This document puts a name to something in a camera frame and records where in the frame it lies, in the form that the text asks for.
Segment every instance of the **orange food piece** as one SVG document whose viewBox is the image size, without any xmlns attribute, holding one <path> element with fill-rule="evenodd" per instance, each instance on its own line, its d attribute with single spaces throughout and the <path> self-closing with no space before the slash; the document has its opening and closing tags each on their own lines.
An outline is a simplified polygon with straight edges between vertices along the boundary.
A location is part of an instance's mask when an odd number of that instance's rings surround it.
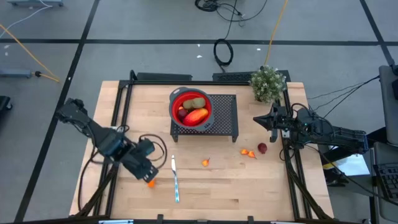
<svg viewBox="0 0 398 224">
<path fill-rule="evenodd" d="M 241 150 L 241 154 L 242 155 L 247 155 L 247 154 L 249 154 L 249 151 L 247 149 L 242 149 Z"/>
<path fill-rule="evenodd" d="M 150 187 L 150 188 L 154 188 L 154 187 L 155 187 L 155 179 L 153 178 L 153 179 L 147 184 L 147 186 Z"/>
<path fill-rule="evenodd" d="M 201 164 L 202 164 L 203 166 L 208 166 L 208 165 L 209 165 L 209 161 L 210 161 L 210 158 L 205 159 L 204 161 L 201 162 Z"/>
<path fill-rule="evenodd" d="M 195 126 L 207 117 L 209 111 L 204 108 L 196 109 L 189 113 L 183 120 L 183 124 L 187 126 Z"/>
<path fill-rule="evenodd" d="M 256 155 L 254 155 L 254 151 L 250 151 L 249 154 L 248 154 L 248 156 L 249 156 L 250 158 L 255 158 L 255 159 L 257 159 L 257 158 L 256 158 Z"/>
</svg>

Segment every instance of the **butter knife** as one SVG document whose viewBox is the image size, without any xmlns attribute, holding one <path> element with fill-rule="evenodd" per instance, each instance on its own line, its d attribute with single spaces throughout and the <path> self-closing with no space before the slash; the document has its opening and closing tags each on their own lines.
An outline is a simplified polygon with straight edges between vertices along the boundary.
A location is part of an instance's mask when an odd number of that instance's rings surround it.
<svg viewBox="0 0 398 224">
<path fill-rule="evenodd" d="M 180 194 L 178 193 L 177 170 L 175 168 L 174 155 L 172 155 L 172 171 L 174 174 L 175 202 L 179 203 L 180 202 Z"/>
</svg>

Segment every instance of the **potted plant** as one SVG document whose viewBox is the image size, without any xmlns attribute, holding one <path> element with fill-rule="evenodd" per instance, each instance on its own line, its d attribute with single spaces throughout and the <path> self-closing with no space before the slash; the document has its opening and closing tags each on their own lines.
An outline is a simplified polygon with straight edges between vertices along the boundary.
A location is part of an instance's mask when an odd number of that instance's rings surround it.
<svg viewBox="0 0 398 224">
<path fill-rule="evenodd" d="M 257 101 L 270 103 L 280 98 L 280 93 L 286 90 L 286 77 L 278 69 L 268 65 L 262 66 L 251 75 L 250 85 L 253 87 Z"/>
</svg>

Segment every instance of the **red fruit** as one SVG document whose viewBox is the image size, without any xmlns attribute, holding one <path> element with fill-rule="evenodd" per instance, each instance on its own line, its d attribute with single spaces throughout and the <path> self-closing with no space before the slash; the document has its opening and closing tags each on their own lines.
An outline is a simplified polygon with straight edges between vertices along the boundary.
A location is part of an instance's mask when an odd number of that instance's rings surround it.
<svg viewBox="0 0 398 224">
<path fill-rule="evenodd" d="M 257 148 L 258 148 L 258 150 L 262 153 L 262 154 L 265 154 L 266 152 L 267 152 L 267 145 L 265 144 L 265 143 L 260 143 L 258 146 L 257 146 Z"/>
<path fill-rule="evenodd" d="M 209 111 L 204 108 L 196 109 L 184 118 L 183 124 L 187 126 L 195 126 L 203 121 L 208 114 Z"/>
<path fill-rule="evenodd" d="M 184 118 L 188 115 L 188 112 L 185 109 L 178 110 L 178 118 L 180 121 L 183 121 Z"/>
</svg>

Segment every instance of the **red bowl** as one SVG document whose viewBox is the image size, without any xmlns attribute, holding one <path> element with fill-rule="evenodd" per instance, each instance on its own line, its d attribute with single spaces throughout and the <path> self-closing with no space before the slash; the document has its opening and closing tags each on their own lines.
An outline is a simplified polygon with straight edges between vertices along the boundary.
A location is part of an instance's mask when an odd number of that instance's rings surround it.
<svg viewBox="0 0 398 224">
<path fill-rule="evenodd" d="M 192 100 L 198 97 L 202 97 L 205 99 L 206 101 L 206 105 L 205 105 L 205 109 L 209 112 L 209 114 L 207 115 L 207 117 L 205 119 L 203 119 L 203 121 L 201 121 L 199 124 L 197 124 L 196 126 L 186 126 L 184 125 L 180 119 L 178 118 L 178 108 L 180 106 L 182 106 L 183 102 L 186 100 Z M 174 118 L 174 121 L 176 121 L 179 125 L 185 126 L 185 127 L 197 127 L 202 125 L 203 123 L 205 123 L 209 117 L 211 116 L 212 110 L 211 110 L 211 103 L 210 100 L 208 99 L 208 97 L 200 92 L 197 91 L 187 91 L 185 93 L 181 93 L 180 95 L 178 95 L 174 101 L 172 102 L 172 116 Z"/>
</svg>

